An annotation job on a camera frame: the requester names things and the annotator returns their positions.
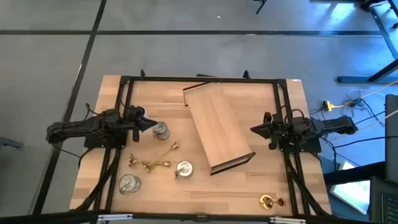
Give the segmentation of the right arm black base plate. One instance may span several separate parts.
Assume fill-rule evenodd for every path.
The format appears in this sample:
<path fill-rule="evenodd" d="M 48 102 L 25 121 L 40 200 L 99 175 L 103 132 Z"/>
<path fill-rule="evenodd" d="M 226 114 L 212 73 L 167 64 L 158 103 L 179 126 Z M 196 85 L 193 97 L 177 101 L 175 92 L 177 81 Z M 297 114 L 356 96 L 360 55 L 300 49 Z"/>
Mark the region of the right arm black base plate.
<path fill-rule="evenodd" d="M 314 152 L 321 153 L 322 148 L 318 138 L 310 138 L 300 142 L 283 141 L 280 145 L 281 151 L 286 152 Z"/>

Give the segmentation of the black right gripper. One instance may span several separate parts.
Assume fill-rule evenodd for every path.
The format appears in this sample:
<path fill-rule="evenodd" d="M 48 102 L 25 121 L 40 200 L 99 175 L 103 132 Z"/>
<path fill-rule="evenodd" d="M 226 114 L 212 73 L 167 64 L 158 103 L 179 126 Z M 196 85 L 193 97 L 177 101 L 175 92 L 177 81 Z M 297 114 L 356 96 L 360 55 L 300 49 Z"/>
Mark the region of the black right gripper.
<path fill-rule="evenodd" d="M 250 130 L 262 138 L 270 140 L 269 149 L 275 150 L 284 133 L 284 122 L 277 113 L 265 112 L 264 123 L 251 127 Z"/>

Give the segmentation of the silver metal bracket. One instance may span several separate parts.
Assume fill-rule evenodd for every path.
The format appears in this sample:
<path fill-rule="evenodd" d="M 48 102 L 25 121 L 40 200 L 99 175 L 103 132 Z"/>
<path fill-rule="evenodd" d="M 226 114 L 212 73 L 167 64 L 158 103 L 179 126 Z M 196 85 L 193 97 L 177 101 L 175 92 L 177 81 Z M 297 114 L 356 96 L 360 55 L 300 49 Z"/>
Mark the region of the silver metal bracket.
<path fill-rule="evenodd" d="M 133 214 L 102 214 L 98 216 L 99 222 L 118 221 L 118 220 L 131 220 Z"/>
<path fill-rule="evenodd" d="M 285 217 L 270 217 L 269 222 L 273 224 L 307 224 L 303 219 Z"/>

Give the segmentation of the black rig crossbar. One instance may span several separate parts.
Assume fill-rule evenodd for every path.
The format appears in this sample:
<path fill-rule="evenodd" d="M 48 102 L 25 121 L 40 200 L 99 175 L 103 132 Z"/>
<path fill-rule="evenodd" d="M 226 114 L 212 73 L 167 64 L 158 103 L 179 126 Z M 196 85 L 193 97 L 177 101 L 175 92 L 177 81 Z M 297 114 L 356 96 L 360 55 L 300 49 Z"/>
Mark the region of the black rig crossbar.
<path fill-rule="evenodd" d="M 193 221 L 196 223 L 220 222 L 267 222 L 275 215 L 187 215 L 187 214 L 156 214 L 156 213 L 108 213 L 106 210 L 82 211 L 70 210 L 60 213 L 45 213 L 33 215 L 21 215 L 13 217 L 0 217 L 0 224 L 82 224 L 95 222 L 102 214 L 133 214 L 132 220 L 179 220 Z M 382 224 L 372 221 L 351 220 L 334 216 L 293 215 L 282 216 L 285 218 L 297 218 L 306 220 L 307 224 Z"/>

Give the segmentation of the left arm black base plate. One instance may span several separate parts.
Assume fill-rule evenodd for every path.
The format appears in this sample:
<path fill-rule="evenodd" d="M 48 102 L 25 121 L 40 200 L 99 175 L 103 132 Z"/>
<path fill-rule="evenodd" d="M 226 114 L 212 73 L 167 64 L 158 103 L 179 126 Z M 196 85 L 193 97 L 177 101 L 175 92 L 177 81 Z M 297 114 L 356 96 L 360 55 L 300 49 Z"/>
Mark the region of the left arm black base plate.
<path fill-rule="evenodd" d="M 119 148 L 126 144 L 126 136 L 102 138 L 101 136 L 88 136 L 83 146 L 86 148 Z"/>

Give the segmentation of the gold candlestick holder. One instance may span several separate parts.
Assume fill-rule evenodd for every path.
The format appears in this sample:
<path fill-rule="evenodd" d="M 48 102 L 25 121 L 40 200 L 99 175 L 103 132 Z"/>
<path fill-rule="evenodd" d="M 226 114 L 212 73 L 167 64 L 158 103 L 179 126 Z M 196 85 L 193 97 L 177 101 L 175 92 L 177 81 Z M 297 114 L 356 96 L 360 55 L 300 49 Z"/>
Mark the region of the gold candlestick holder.
<path fill-rule="evenodd" d="M 166 154 L 168 154 L 171 151 L 174 151 L 178 149 L 179 145 L 175 142 L 171 145 L 171 147 L 166 150 L 164 153 L 162 153 L 155 161 L 149 162 L 149 163 L 143 163 L 143 166 L 145 170 L 150 173 L 151 168 L 153 166 L 164 166 L 164 167 L 170 167 L 170 161 L 161 161 L 161 158 L 163 158 Z"/>
<path fill-rule="evenodd" d="M 133 154 L 130 154 L 129 156 L 129 167 L 132 167 L 133 164 L 138 164 L 141 163 L 144 167 L 149 168 L 151 166 L 164 166 L 164 167 L 170 167 L 171 163 L 169 161 L 141 161 L 138 160 L 134 157 Z"/>
<path fill-rule="evenodd" d="M 286 201 L 283 198 L 277 198 L 277 199 L 273 199 L 270 195 L 261 195 L 259 197 L 259 205 L 267 210 L 270 210 L 273 208 L 274 205 L 278 205 L 280 207 L 284 207 L 286 206 Z"/>

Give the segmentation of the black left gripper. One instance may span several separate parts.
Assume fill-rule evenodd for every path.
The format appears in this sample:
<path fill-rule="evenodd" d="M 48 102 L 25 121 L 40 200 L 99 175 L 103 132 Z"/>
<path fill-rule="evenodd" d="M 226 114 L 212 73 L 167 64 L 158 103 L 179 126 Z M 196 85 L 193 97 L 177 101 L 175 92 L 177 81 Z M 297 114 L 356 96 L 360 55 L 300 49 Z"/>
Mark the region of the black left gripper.
<path fill-rule="evenodd" d="M 130 106 L 124 112 L 126 122 L 132 126 L 132 140 L 134 142 L 139 142 L 140 132 L 144 132 L 157 124 L 157 121 L 145 118 L 144 113 L 145 109 L 141 106 Z"/>

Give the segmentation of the black desk edge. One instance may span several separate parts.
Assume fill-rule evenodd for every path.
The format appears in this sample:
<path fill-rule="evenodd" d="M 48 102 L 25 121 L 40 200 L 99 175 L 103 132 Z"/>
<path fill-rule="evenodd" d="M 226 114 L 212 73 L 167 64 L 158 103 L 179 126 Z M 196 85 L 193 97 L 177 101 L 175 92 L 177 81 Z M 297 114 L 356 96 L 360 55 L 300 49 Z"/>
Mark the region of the black desk edge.
<path fill-rule="evenodd" d="M 365 166 L 359 166 L 346 170 L 339 170 L 323 175 L 327 185 L 339 185 L 351 182 L 370 180 L 372 176 L 385 178 L 386 163 L 377 162 Z"/>

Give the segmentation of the dark grey monitor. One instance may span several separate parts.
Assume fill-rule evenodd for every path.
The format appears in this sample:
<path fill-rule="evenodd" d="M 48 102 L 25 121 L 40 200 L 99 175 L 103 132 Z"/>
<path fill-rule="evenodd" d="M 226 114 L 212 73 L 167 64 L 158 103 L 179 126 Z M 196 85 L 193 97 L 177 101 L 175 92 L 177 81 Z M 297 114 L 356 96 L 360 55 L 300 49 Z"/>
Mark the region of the dark grey monitor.
<path fill-rule="evenodd" d="M 398 183 L 398 95 L 386 95 L 386 178 Z"/>

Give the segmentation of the glass candle jar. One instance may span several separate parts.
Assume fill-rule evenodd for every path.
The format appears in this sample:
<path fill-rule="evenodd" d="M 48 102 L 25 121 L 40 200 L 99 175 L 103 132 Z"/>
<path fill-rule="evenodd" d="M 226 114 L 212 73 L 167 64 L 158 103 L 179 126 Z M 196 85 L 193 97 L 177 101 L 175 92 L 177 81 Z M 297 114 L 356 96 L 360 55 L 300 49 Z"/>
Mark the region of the glass candle jar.
<path fill-rule="evenodd" d="M 193 175 L 193 164 L 188 160 L 177 163 L 174 176 L 176 179 L 189 179 Z"/>
<path fill-rule="evenodd" d="M 152 127 L 152 134 L 154 139 L 165 141 L 169 138 L 170 131 L 164 122 L 159 121 L 155 126 Z"/>
<path fill-rule="evenodd" d="M 119 192 L 121 194 L 128 194 L 137 192 L 141 187 L 141 179 L 132 174 L 125 174 L 121 177 L 119 182 Z"/>

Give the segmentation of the grey chair base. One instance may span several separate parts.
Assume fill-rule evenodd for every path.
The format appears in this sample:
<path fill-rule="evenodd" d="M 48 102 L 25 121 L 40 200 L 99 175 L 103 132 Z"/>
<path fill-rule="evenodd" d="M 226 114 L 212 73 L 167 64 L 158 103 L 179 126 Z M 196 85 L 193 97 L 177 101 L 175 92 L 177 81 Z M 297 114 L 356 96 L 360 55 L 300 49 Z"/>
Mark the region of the grey chair base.
<path fill-rule="evenodd" d="M 9 138 L 0 137 L 0 149 L 6 146 L 13 147 L 15 149 L 20 149 L 23 147 L 23 143 L 17 142 Z"/>

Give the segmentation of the black and blue desk frame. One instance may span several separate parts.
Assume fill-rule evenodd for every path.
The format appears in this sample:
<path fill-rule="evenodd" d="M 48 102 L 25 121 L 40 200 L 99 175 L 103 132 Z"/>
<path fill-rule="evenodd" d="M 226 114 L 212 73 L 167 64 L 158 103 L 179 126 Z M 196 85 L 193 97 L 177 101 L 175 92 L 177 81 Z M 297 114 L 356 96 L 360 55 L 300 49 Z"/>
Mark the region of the black and blue desk frame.
<path fill-rule="evenodd" d="M 391 9 L 398 18 L 398 0 L 364 0 L 360 7 L 364 11 L 368 11 L 373 16 L 381 35 L 383 36 L 392 56 L 393 61 L 386 65 L 384 68 L 375 74 L 367 76 L 338 76 L 336 81 L 338 83 L 350 83 L 350 84 L 398 84 L 398 77 L 389 77 L 389 75 L 398 72 L 398 46 L 393 44 L 390 34 L 388 33 L 386 27 L 381 21 L 380 15 L 375 10 L 377 4 L 388 4 L 389 9 Z"/>

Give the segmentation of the black aluminium table frame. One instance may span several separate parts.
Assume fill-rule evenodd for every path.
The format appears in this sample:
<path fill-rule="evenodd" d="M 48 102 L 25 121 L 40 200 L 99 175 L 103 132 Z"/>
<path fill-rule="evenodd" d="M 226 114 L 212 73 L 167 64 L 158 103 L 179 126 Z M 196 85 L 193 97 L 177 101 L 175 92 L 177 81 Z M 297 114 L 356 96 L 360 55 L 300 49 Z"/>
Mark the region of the black aluminium table frame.
<path fill-rule="evenodd" d="M 210 166 L 189 108 L 184 105 L 183 89 L 197 84 L 187 77 L 127 77 L 106 75 L 103 78 L 96 111 L 113 108 L 117 96 L 124 102 L 142 106 L 150 119 L 160 120 L 170 129 L 166 141 L 156 141 L 151 131 L 141 134 L 139 142 L 127 140 L 121 152 L 117 178 L 133 174 L 141 178 L 141 188 L 132 194 L 103 190 L 100 207 L 111 202 L 114 212 L 187 214 L 187 215 L 277 215 L 290 216 L 290 204 L 266 210 L 259 205 L 261 195 L 290 198 L 284 157 L 268 148 L 268 141 L 250 128 L 261 123 L 265 112 L 275 112 L 274 82 L 265 79 L 220 78 L 228 101 L 239 121 L 248 144 L 256 155 L 246 164 L 210 174 Z M 141 161 L 155 161 L 173 143 L 178 149 L 161 161 L 170 167 L 153 166 L 148 173 L 141 163 L 129 167 L 129 156 Z M 177 163 L 193 164 L 189 179 L 176 179 Z"/>

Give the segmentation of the black stand leg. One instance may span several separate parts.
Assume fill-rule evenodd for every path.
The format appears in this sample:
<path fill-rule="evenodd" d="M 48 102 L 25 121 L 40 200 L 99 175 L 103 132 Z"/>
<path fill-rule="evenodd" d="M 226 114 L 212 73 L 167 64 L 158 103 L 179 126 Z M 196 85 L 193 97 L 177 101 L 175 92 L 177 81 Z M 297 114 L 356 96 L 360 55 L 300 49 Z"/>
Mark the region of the black stand leg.
<path fill-rule="evenodd" d="M 256 14 L 258 15 L 260 13 L 260 11 L 262 10 L 262 8 L 264 7 L 265 3 L 267 2 L 267 0 L 254 0 L 256 2 L 260 2 L 261 4 L 259 5 Z"/>

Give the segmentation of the black laptop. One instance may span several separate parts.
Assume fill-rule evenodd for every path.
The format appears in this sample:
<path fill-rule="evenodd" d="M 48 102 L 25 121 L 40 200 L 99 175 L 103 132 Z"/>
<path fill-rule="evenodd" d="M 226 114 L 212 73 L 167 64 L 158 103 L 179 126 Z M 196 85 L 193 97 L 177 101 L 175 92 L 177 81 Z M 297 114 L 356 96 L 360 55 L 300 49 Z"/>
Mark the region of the black laptop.
<path fill-rule="evenodd" d="M 372 176 L 369 219 L 382 224 L 398 224 L 398 184 Z"/>

